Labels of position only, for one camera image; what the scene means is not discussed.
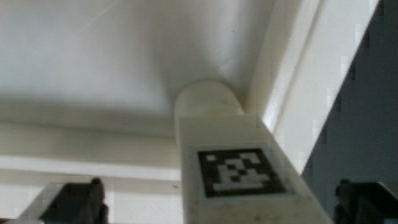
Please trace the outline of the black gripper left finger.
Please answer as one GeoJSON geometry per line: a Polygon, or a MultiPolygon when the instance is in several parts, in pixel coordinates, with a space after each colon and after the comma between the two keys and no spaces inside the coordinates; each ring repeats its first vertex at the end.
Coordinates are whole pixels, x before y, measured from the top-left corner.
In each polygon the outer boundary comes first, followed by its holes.
{"type": "Polygon", "coordinates": [[[99,178],[88,183],[67,183],[44,213],[44,224],[108,224],[104,186],[99,178]]]}

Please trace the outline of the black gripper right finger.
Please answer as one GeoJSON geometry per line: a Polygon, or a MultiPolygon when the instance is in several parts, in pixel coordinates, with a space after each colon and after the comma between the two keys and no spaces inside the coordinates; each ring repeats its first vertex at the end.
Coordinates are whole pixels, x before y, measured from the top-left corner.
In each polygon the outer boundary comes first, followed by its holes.
{"type": "Polygon", "coordinates": [[[333,224],[398,224],[398,196],[378,182],[339,181],[333,224]]]}

